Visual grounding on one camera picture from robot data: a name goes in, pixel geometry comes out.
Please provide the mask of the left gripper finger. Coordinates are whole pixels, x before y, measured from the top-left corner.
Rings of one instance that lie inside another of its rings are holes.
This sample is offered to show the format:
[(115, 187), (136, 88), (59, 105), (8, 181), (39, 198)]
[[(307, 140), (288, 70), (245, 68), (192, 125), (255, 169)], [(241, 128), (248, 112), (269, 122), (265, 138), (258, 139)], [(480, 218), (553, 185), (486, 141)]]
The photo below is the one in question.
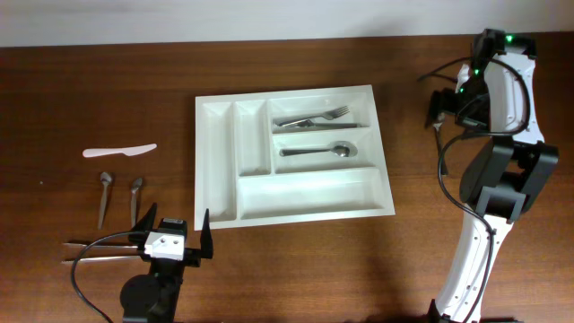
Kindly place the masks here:
[(158, 205), (153, 203), (145, 216), (134, 226), (134, 231), (151, 231), (155, 222)]
[(213, 258), (213, 237), (211, 234), (209, 209), (206, 209), (204, 212), (204, 220), (200, 236), (200, 251), (202, 258)]

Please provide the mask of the long metal fork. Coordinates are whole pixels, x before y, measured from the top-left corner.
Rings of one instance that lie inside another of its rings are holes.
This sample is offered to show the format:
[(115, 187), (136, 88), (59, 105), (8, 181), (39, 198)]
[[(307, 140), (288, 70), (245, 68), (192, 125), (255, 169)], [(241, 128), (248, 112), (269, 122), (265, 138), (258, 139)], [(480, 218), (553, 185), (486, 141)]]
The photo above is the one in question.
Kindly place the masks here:
[(324, 129), (340, 129), (340, 128), (357, 128), (361, 127), (357, 123), (317, 123), (311, 119), (304, 119), (295, 123), (284, 125), (286, 128), (324, 128)]

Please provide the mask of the short metal fork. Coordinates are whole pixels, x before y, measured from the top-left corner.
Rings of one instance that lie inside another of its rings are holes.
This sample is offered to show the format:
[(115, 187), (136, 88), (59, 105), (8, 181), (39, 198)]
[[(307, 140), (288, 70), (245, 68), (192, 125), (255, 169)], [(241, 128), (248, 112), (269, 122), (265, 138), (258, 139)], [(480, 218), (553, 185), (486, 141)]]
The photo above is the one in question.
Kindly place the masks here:
[(336, 109), (331, 109), (329, 111), (321, 112), (318, 114), (312, 114), (307, 116), (299, 116), (296, 118), (288, 118), (288, 119), (274, 119), (273, 123), (278, 127), (299, 127), (305, 123), (308, 123), (312, 119), (324, 119), (327, 121), (331, 121), (337, 118), (344, 116), (345, 114), (350, 112), (350, 108), (348, 106), (342, 106)]

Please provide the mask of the metal serving tongs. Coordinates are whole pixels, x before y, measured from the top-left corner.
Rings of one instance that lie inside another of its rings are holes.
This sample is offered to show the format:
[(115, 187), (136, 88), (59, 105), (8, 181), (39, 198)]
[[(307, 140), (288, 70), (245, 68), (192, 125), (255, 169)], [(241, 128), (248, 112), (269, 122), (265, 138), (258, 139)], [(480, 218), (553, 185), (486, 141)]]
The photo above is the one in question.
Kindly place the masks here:
[[(80, 243), (80, 242), (65, 242), (63, 245), (71, 248), (79, 248), (83, 249), (88, 246), (88, 244)], [(94, 263), (94, 262), (103, 262), (103, 261), (114, 261), (114, 260), (126, 260), (126, 259), (137, 259), (140, 256), (136, 253), (137, 246), (134, 245), (122, 245), (122, 244), (102, 244), (102, 245), (95, 245), (92, 249), (104, 249), (104, 250), (127, 250), (133, 251), (133, 254), (125, 254), (125, 255), (102, 255), (102, 256), (95, 256), (95, 257), (82, 257), (78, 262), (84, 263)]]

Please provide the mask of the metal tablespoon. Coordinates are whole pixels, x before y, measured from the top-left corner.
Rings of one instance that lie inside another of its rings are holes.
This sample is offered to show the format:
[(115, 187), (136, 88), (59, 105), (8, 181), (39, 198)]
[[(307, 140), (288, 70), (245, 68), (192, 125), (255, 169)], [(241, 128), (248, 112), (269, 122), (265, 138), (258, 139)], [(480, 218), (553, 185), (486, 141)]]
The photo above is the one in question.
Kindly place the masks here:
[[(436, 145), (437, 145), (438, 153), (442, 153), (442, 149), (443, 149), (443, 142), (442, 142), (442, 136), (441, 136), (441, 126), (443, 125), (444, 121), (445, 121), (445, 115), (443, 113), (439, 113), (432, 123), (432, 126), (435, 130), (435, 139), (436, 139)], [(448, 167), (445, 163), (445, 159), (441, 160), (440, 174), (443, 176), (448, 175)]]
[(338, 157), (350, 158), (358, 154), (358, 148), (351, 142), (338, 141), (322, 148), (281, 149), (279, 151), (279, 155), (282, 157), (311, 153), (333, 153)]

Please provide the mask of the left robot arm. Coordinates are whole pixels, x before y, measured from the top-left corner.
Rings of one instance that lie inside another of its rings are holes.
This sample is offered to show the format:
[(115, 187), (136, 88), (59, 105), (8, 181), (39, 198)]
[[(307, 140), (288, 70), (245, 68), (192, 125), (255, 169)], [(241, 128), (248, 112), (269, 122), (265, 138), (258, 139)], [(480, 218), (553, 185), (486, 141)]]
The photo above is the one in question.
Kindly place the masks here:
[(139, 258), (150, 264), (149, 272), (130, 278), (122, 287), (120, 303), (124, 322), (172, 322), (175, 318), (183, 274), (213, 257), (209, 214), (205, 213), (198, 249), (188, 248), (187, 222), (163, 218), (154, 227), (157, 205), (132, 227), (128, 240)]

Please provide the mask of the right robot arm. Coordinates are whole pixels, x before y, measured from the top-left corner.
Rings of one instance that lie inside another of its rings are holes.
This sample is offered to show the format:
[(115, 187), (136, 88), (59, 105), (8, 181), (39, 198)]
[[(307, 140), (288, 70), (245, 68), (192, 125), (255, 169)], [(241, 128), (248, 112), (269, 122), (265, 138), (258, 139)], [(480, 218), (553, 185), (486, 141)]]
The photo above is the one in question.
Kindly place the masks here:
[(447, 175), (446, 154), (457, 142), (486, 143), (460, 180), (459, 196), (447, 199), (463, 212), (463, 226), (448, 278), (430, 303), (429, 322), (478, 322), (483, 294), (500, 246), (552, 175), (557, 147), (548, 145), (535, 114), (535, 40), (486, 29), (474, 37), (471, 53), (459, 58), (454, 88), (430, 97), (428, 125), (446, 115), (464, 131), (438, 143), (438, 180)]

